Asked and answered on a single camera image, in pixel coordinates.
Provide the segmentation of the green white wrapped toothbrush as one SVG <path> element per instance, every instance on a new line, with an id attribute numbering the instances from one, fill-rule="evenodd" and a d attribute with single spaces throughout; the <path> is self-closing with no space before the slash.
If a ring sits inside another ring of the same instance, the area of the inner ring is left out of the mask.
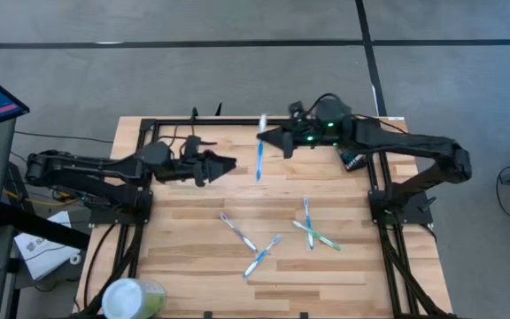
<path id="1" fill-rule="evenodd" d="M 327 245 L 327 246 L 329 246 L 329 247 L 331 247 L 331 248 L 333 248 L 333 249 L 335 249 L 337 251 L 341 250 L 341 246 L 339 244 L 337 244 L 334 241 L 324 237 L 321 233 L 317 232 L 316 230 L 312 229 L 311 227 L 305 226 L 301 222 L 298 222 L 298 221 L 293 221 L 292 223 L 293 223 L 293 225 L 295 227 L 298 227 L 298 228 L 304 230 L 307 235 L 311 235 L 312 237 L 317 238 L 323 244 L 325 244 L 325 245 Z"/>

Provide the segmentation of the blue white toothbrush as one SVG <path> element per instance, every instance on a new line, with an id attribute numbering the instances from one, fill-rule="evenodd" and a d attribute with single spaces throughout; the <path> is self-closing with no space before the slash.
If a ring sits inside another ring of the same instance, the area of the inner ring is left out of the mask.
<path id="1" fill-rule="evenodd" d="M 262 113 L 259 119 L 259 132 L 263 133 L 266 130 L 266 128 L 267 128 L 267 115 L 265 113 Z M 258 139 L 256 179 L 255 179 L 256 182 L 258 182 L 262 177 L 263 153 L 264 153 L 263 141 Z"/>
<path id="2" fill-rule="evenodd" d="M 270 250 L 280 242 L 281 240 L 280 235 L 276 235 L 272 242 L 267 246 L 265 250 L 263 250 L 257 258 L 251 263 L 251 265 L 243 272 L 242 278 L 247 278 L 251 275 L 251 273 L 257 268 L 257 266 L 266 258 L 266 256 L 269 254 Z"/>
<path id="3" fill-rule="evenodd" d="M 311 230 L 312 229 L 312 221 L 311 221 L 311 217 L 309 214 L 309 200 L 308 200 L 308 198 L 303 199 L 303 204 L 305 207 L 305 225 L 309 230 Z M 313 236 L 310 233 L 307 233 L 307 244 L 308 244 L 309 249 L 312 251 L 314 249 L 314 241 L 313 241 Z"/>

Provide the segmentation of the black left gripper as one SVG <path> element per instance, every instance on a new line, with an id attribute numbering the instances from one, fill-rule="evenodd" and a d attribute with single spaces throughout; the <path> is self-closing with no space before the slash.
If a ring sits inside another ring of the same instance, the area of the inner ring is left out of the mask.
<path id="1" fill-rule="evenodd" d="M 165 172 L 165 180 L 193 180 L 197 187 L 204 187 L 205 182 L 211 183 L 235 168 L 236 158 L 220 156 L 214 152 L 200 152 L 194 158 L 172 160 Z"/>

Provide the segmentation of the white green wipes canister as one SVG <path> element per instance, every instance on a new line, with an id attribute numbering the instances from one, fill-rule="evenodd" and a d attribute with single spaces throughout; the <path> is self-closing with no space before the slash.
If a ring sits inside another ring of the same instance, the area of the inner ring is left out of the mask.
<path id="1" fill-rule="evenodd" d="M 151 319 L 166 305 L 166 291 L 154 280 L 122 278 L 111 283 L 102 297 L 106 319 Z"/>

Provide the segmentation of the black cart leg beam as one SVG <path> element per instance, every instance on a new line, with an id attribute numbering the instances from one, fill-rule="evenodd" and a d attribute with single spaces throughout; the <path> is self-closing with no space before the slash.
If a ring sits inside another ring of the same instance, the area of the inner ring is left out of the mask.
<path id="1" fill-rule="evenodd" d="M 0 226 L 3 225 L 9 225 L 19 232 L 81 250 L 87 248 L 90 240 L 88 234 L 1 202 Z"/>

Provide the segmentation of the white paper box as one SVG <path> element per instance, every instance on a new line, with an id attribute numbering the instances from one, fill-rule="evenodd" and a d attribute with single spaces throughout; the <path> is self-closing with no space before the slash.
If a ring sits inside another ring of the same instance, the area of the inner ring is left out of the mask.
<path id="1" fill-rule="evenodd" d="M 14 241 L 28 273 L 34 280 L 44 278 L 65 263 L 70 264 L 69 258 L 73 254 L 81 253 L 80 249 L 26 233 L 18 234 Z"/>

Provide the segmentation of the black aluminium table frame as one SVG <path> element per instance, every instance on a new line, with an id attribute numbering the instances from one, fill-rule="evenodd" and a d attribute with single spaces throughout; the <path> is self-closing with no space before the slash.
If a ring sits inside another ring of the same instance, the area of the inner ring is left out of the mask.
<path id="1" fill-rule="evenodd" d="M 151 218 L 143 231 L 136 274 L 166 289 L 161 319 L 393 318 L 446 315 L 451 302 L 435 239 L 403 222 L 379 227 L 368 195 L 417 174 L 413 157 L 376 155 L 346 172 L 331 147 L 300 148 L 291 159 L 267 146 L 256 182 L 258 121 L 254 117 L 123 117 L 112 156 L 122 158 L 155 135 L 195 133 L 208 148 L 234 157 L 236 169 L 198 188 L 192 182 L 153 183 Z M 312 229 L 337 251 L 307 234 Z M 220 218 L 225 214 L 258 248 L 252 252 Z M 247 278 L 243 272 L 276 235 L 282 238 Z"/>

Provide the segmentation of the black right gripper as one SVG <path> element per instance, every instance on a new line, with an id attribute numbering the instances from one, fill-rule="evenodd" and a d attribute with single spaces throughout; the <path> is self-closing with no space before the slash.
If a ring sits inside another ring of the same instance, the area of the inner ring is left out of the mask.
<path id="1" fill-rule="evenodd" d="M 311 110 L 299 119 L 291 119 L 292 131 L 273 128 L 257 134 L 257 138 L 282 147 L 287 160 L 295 146 L 338 146 L 353 130 L 352 109 L 339 97 L 319 98 Z"/>

